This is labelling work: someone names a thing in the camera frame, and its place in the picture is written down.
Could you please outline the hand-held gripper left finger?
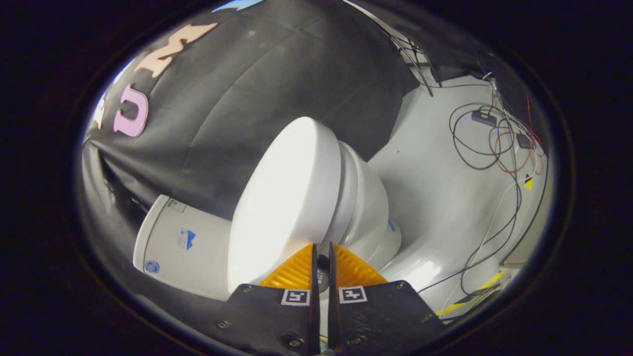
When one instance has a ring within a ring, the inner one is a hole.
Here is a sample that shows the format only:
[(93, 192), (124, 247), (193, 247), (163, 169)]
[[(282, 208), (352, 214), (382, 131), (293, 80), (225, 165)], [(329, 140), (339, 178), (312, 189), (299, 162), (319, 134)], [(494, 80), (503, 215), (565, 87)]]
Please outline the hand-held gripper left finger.
[(240, 284), (210, 324), (210, 336), (251, 356), (319, 354), (317, 248), (307, 245), (262, 282)]

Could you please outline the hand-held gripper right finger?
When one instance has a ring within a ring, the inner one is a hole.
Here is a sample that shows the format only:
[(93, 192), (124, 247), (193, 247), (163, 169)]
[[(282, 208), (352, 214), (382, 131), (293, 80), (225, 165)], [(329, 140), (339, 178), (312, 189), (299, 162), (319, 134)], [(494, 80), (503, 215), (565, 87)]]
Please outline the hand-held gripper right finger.
[(409, 282), (387, 281), (341, 245), (329, 246), (328, 346), (339, 356), (409, 356), (446, 326)]

